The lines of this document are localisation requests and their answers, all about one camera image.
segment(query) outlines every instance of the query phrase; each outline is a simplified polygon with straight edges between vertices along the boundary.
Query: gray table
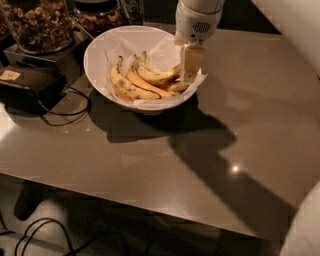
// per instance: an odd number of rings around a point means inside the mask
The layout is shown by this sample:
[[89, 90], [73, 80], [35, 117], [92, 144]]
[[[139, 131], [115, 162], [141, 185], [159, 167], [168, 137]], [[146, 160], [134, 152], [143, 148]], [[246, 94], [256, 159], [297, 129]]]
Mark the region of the gray table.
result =
[[[75, 84], [91, 113], [50, 126], [0, 108], [0, 172], [271, 241], [320, 178], [320, 84], [281, 36], [218, 30], [209, 77], [147, 117]], [[68, 94], [55, 108], [84, 106]], [[58, 124], [67, 119], [47, 115]]]

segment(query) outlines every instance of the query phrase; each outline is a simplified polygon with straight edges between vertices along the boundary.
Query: black cable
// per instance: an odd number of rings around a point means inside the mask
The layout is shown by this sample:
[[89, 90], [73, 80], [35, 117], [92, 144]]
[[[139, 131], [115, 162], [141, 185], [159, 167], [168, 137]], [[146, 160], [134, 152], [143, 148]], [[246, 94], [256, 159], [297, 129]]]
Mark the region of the black cable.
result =
[[56, 112], [53, 112], [53, 111], [50, 111], [49, 109], [47, 109], [47, 107], [42, 103], [42, 101], [40, 99], [38, 99], [38, 102], [40, 104], [40, 106], [45, 110], [47, 111], [48, 113], [50, 114], [53, 114], [53, 115], [58, 115], [58, 116], [76, 116], [76, 115], [79, 115], [77, 118], [71, 120], [71, 121], [68, 121], [66, 123], [60, 123], [60, 124], [53, 124], [53, 123], [50, 123], [50, 121], [43, 115], [43, 116], [40, 116], [40, 118], [48, 125], [50, 126], [63, 126], [63, 125], [67, 125], [67, 124], [70, 124], [70, 123], [74, 123], [75, 121], [79, 120], [81, 117], [83, 117], [86, 113], [90, 113], [91, 111], [91, 106], [92, 106], [92, 103], [91, 103], [91, 99], [85, 95], [83, 92], [73, 88], [72, 86], [69, 86], [69, 85], [65, 85], [65, 87], [73, 90], [71, 91], [72, 93], [74, 94], [78, 94], [82, 97], [84, 97], [86, 100], [87, 100], [87, 106], [78, 111], [78, 112], [75, 112], [75, 113], [56, 113]]
[[13, 234], [13, 233], [15, 233], [15, 232], [6, 230], [6, 231], [1, 232], [0, 236], [5, 236], [5, 235]]
[[47, 108], [45, 108], [45, 110], [48, 111], [50, 114], [58, 115], [58, 116], [75, 116], [75, 115], [79, 115], [79, 114], [84, 113], [84, 112], [88, 112], [89, 113], [90, 110], [91, 110], [91, 100], [90, 100], [90, 98], [87, 95], [85, 95], [83, 92], [73, 88], [72, 86], [65, 85], [65, 87], [73, 90], [73, 93], [84, 97], [88, 101], [87, 106], [84, 109], [82, 109], [82, 110], [80, 110], [78, 112], [75, 112], [75, 113], [56, 113], [56, 112], [48, 110]]
[[33, 225], [35, 225], [35, 224], [37, 224], [38, 222], [40, 222], [40, 221], [46, 221], [46, 222], [42, 223], [40, 226], [38, 226], [38, 227], [32, 232], [30, 238], [28, 239], [28, 241], [26, 242], [26, 244], [25, 244], [24, 247], [23, 247], [22, 255], [24, 254], [24, 252], [25, 252], [25, 250], [26, 250], [26, 248], [27, 248], [27, 245], [30, 243], [30, 241], [32, 240], [32, 238], [34, 237], [34, 235], [36, 234], [36, 232], [37, 232], [42, 226], [44, 226], [44, 225], [46, 225], [46, 224], [48, 224], [48, 223], [51, 223], [51, 222], [54, 222], [54, 223], [58, 224], [58, 225], [61, 227], [61, 229], [62, 229], [62, 231], [63, 231], [63, 233], [64, 233], [64, 235], [65, 235], [65, 237], [66, 237], [69, 250], [70, 250], [70, 251], [74, 251], [73, 246], [72, 246], [71, 239], [70, 239], [69, 234], [68, 234], [68, 231], [67, 231], [67, 229], [64, 227], [64, 225], [63, 225], [61, 222], [59, 222], [59, 221], [57, 221], [57, 220], [55, 220], [55, 219], [52, 219], [52, 218], [41, 218], [41, 219], [38, 219], [38, 220], [34, 221], [33, 223], [31, 223], [31, 224], [27, 227], [27, 229], [26, 229], [25, 232], [24, 232], [24, 235], [22, 236], [22, 238], [18, 241], [18, 243], [17, 243], [16, 246], [15, 246], [15, 249], [14, 249], [14, 255], [15, 255], [15, 256], [18, 256], [18, 248], [19, 248], [21, 242], [22, 242], [25, 238], [28, 237], [27, 234], [28, 234], [28, 231], [30, 230], [30, 228], [31, 228]]
[[52, 219], [52, 218], [41, 218], [41, 219], [38, 219], [38, 220], [34, 221], [33, 223], [31, 223], [31, 224], [27, 227], [27, 229], [25, 230], [22, 238], [20, 238], [20, 240], [18, 241], [18, 243], [17, 243], [16, 246], [15, 246], [14, 256], [18, 256], [18, 248], [19, 248], [21, 242], [22, 242], [25, 238], [28, 237], [27, 234], [28, 234], [28, 231], [30, 230], [30, 228], [31, 228], [33, 225], [35, 225], [35, 224], [37, 224], [38, 222], [40, 222], [40, 221], [45, 221], [45, 222], [42, 223], [42, 224], [40, 224], [40, 225], [32, 232], [32, 234], [30, 235], [30, 237], [28, 238], [27, 242], [25, 243], [25, 245], [24, 245], [24, 247], [23, 247], [23, 249], [22, 249], [22, 253], [21, 253], [22, 256], [24, 255], [24, 253], [25, 253], [25, 251], [26, 251], [26, 249], [27, 249], [28, 244], [31, 242], [31, 240], [33, 239], [33, 237], [34, 237], [34, 235], [36, 234], [36, 232], [38, 232], [38, 230], [39, 230], [41, 227], [43, 227], [44, 225], [46, 225], [46, 224], [48, 224], [48, 223], [51, 223], [51, 222], [54, 222], [54, 223], [58, 224], [58, 225], [61, 227], [61, 229], [63, 230], [64, 235], [65, 235], [65, 237], [66, 237], [66, 240], [67, 240], [68, 247], [69, 247], [69, 250], [70, 250], [70, 251], [67, 252], [67, 253], [65, 253], [63, 256], [77, 256], [77, 253], [79, 253], [80, 251], [82, 251], [83, 249], [85, 249], [86, 247], [88, 247], [90, 244], [92, 244], [93, 242], [97, 241], [98, 239], [100, 239], [101, 237], [103, 237], [103, 236], [105, 236], [105, 235], [107, 234], [106, 231], [103, 231], [103, 232], [97, 234], [96, 236], [94, 236], [93, 238], [89, 239], [87, 242], [85, 242], [83, 245], [81, 245], [81, 246], [78, 247], [77, 249], [74, 249], [73, 246], [72, 246], [71, 239], [70, 239], [70, 237], [69, 237], [68, 231], [67, 231], [67, 229], [64, 227], [64, 225], [63, 225], [61, 222], [59, 222], [59, 221], [57, 221], [57, 220], [55, 220], [55, 219]]
[[2, 212], [0, 211], [0, 223], [2, 225], [2, 227], [6, 230], [8, 230], [6, 223], [3, 220], [3, 216], [2, 216]]
[[63, 254], [63, 256], [71, 256], [74, 255], [74, 253], [79, 253], [81, 252], [83, 249], [85, 249], [86, 247], [88, 247], [90, 244], [92, 244], [93, 242], [97, 241], [99, 238], [105, 236], [107, 234], [107, 232], [103, 231], [100, 234], [94, 236], [93, 238], [91, 238], [90, 240], [88, 240], [87, 242], [85, 242], [83, 245], [81, 245], [79, 248], [72, 250], [66, 254]]

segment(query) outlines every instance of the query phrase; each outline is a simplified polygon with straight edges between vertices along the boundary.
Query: mixed nuts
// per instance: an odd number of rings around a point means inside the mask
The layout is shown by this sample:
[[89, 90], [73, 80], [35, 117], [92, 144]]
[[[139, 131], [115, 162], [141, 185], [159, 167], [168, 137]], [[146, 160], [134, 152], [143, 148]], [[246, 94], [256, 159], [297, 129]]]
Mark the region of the mixed nuts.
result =
[[63, 0], [18, 2], [0, 0], [11, 34], [27, 53], [48, 53], [73, 42], [73, 30]]

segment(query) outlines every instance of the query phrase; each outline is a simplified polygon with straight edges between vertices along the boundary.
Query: glass jar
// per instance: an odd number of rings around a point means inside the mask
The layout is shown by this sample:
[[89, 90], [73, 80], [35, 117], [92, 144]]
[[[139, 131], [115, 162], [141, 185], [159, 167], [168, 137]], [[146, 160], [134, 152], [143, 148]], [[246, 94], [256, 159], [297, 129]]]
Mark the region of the glass jar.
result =
[[75, 0], [74, 15], [92, 36], [123, 25], [117, 0]]
[[26, 53], [57, 52], [74, 40], [64, 0], [0, 0], [0, 8], [13, 38]]

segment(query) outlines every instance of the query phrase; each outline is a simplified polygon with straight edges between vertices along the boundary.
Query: floor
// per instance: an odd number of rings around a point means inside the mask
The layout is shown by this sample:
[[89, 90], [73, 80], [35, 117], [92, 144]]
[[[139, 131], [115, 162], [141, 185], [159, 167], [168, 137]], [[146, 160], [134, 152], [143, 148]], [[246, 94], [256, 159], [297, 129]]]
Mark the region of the floor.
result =
[[[31, 200], [25, 192], [31, 193]], [[65, 227], [73, 249], [96, 238], [80, 253], [70, 255], [279, 255], [279, 246], [260, 239], [3, 174], [0, 193], [0, 248], [4, 253], [0, 250], [0, 255], [67, 255], [70, 247], [59, 223]], [[43, 225], [28, 243], [34, 230], [45, 223], [40, 221], [42, 218], [52, 218], [54, 222]], [[26, 230], [27, 238], [14, 254]]]

